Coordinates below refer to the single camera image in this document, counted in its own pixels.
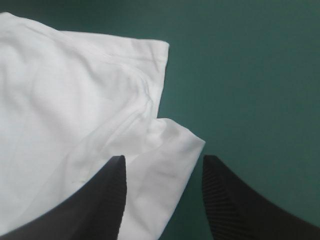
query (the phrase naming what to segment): green surface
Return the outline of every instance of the green surface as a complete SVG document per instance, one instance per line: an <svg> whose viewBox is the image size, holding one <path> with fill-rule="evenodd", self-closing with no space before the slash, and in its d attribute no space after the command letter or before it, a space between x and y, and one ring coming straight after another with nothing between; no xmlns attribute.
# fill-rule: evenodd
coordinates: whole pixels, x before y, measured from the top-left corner
<svg viewBox="0 0 320 240"><path fill-rule="evenodd" d="M319 1L0 0L3 11L59 30L169 42L159 116L191 129L206 140L205 154L320 226ZM212 239L201 167L161 240Z"/></svg>

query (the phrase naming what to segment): fabric fold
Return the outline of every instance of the fabric fold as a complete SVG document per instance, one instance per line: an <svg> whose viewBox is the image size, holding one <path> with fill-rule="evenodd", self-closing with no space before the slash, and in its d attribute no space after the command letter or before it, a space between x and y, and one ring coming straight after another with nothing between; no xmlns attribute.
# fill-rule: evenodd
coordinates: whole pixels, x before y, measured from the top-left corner
<svg viewBox="0 0 320 240"><path fill-rule="evenodd" d="M62 203L124 155L118 239L161 235L204 146L157 118L168 48L0 13L0 234Z"/></svg>

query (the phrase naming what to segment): green floor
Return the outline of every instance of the green floor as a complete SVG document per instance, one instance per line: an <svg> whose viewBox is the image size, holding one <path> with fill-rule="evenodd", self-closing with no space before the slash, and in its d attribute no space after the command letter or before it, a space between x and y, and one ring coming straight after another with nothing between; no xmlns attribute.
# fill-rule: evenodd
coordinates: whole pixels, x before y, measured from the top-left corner
<svg viewBox="0 0 320 240"><path fill-rule="evenodd" d="M320 226L320 1L0 0L4 11L59 30L169 42L159 117ZM161 240L212 239L201 168L200 159Z"/></svg>

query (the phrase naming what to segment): white t-shirt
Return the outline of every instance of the white t-shirt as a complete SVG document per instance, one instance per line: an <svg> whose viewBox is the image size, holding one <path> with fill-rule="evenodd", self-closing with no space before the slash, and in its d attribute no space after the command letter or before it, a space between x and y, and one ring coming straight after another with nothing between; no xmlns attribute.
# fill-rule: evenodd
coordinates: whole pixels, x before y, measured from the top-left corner
<svg viewBox="0 0 320 240"><path fill-rule="evenodd" d="M119 240L156 240L204 141L157 118L169 45L0 13L0 235L124 155Z"/></svg>

